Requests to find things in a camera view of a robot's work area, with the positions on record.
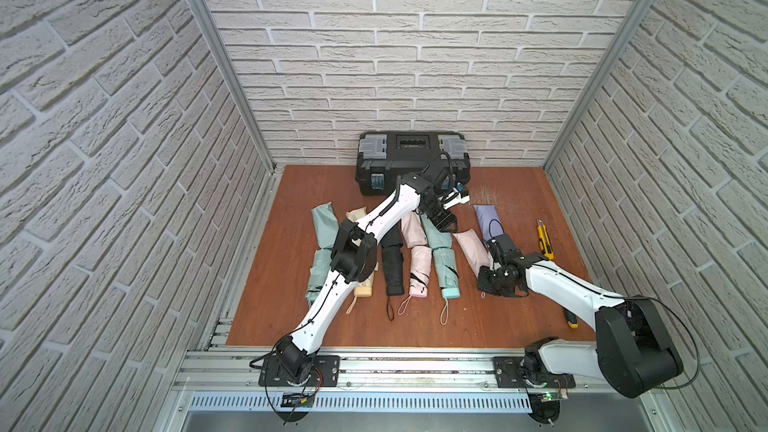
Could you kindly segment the light pink sleeved umbrella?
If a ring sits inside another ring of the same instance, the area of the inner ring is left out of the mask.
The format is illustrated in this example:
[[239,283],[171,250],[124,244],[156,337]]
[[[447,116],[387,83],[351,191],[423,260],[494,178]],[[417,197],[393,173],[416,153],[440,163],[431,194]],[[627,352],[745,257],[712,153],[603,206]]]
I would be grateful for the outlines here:
[[479,277],[482,267],[490,268],[492,266],[492,257],[490,252],[481,242],[477,233],[473,229],[453,234],[458,242],[472,272]]

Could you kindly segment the black umbrella sleeve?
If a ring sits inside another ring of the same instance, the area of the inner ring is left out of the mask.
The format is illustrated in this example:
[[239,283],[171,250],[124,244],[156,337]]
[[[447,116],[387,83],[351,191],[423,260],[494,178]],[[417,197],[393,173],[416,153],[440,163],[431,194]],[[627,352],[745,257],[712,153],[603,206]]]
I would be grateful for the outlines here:
[[397,222],[381,239],[382,248],[394,247],[400,249],[403,246],[400,223]]

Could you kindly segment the mint green sleeved umbrella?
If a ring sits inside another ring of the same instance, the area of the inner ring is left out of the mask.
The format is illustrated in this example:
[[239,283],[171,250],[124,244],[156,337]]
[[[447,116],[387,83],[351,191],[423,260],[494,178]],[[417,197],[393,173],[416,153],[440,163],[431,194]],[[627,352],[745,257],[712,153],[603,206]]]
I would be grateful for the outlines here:
[[434,249],[433,260],[438,285],[445,301],[439,321],[445,326],[449,317],[449,301],[460,297],[457,261],[454,250],[448,247]]

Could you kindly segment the black sleeved umbrella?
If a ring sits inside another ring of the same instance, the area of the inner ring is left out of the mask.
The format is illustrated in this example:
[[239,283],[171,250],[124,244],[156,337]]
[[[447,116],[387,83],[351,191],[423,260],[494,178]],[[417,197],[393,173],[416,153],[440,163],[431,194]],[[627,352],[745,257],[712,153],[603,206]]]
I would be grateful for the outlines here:
[[390,321],[395,318],[391,301],[394,296],[405,293],[403,285],[403,254],[400,247],[387,246],[382,248],[383,273],[386,285],[386,314]]

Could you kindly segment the cream umbrella sleeve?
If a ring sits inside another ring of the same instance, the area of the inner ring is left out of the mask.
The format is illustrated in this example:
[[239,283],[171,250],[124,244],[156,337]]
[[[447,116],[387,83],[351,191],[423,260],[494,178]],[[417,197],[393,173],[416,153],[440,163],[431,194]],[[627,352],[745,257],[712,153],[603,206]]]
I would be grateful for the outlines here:
[[360,207],[360,208],[348,211],[346,213],[346,218],[351,222],[357,223],[366,215],[367,215],[367,209],[365,207]]

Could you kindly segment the cream sleeved umbrella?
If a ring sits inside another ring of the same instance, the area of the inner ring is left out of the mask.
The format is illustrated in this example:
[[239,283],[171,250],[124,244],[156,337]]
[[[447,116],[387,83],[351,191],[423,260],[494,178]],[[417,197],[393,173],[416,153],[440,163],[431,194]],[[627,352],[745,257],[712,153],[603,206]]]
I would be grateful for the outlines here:
[[357,301],[360,298],[370,298],[373,295],[374,279],[375,279],[375,272],[372,272],[367,279],[363,280],[362,282],[359,283],[358,286],[355,287],[353,291],[353,300],[346,310],[347,315],[349,315],[353,311]]

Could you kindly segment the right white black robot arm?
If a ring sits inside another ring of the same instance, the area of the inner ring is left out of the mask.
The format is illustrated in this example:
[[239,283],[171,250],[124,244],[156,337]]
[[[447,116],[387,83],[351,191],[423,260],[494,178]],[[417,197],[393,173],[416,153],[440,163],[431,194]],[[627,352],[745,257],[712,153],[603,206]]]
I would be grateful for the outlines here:
[[541,339],[525,348],[519,376],[532,387],[564,386],[568,375],[605,380],[635,398],[681,375],[683,361],[653,300],[625,297],[591,284],[540,253],[522,253],[501,234],[487,242],[491,266],[478,289],[516,298],[530,292],[558,303],[595,332],[593,341]]

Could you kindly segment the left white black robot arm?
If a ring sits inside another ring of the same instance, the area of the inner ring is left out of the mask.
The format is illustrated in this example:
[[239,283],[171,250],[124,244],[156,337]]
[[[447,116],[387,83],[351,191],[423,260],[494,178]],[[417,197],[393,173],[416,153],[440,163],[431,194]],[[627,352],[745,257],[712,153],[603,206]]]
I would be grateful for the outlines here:
[[450,208],[469,201],[465,186],[440,196],[427,173],[409,173],[394,192],[356,222],[339,226],[330,253],[331,270],[299,325],[281,337],[271,350],[288,381],[301,385],[313,370],[313,360],[324,336],[346,298],[374,271],[379,243],[410,212],[427,216],[441,232],[454,231],[457,219]]

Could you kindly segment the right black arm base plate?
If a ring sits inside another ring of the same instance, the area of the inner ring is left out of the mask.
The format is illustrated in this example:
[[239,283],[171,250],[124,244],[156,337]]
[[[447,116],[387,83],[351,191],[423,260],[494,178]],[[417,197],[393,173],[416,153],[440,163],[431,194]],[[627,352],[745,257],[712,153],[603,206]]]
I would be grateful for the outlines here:
[[571,374],[548,371],[535,354],[524,356],[497,356],[492,359],[499,388],[574,388]]

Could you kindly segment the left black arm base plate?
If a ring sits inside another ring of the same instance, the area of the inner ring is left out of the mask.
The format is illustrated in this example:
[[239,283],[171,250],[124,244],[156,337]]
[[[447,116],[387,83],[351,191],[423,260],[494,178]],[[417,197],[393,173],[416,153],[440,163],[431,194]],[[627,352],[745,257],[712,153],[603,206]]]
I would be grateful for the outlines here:
[[313,359],[309,375],[302,381],[293,380],[281,365],[280,360],[270,356],[260,366],[258,385],[261,387],[335,387],[338,382],[340,357],[337,355],[318,355]]

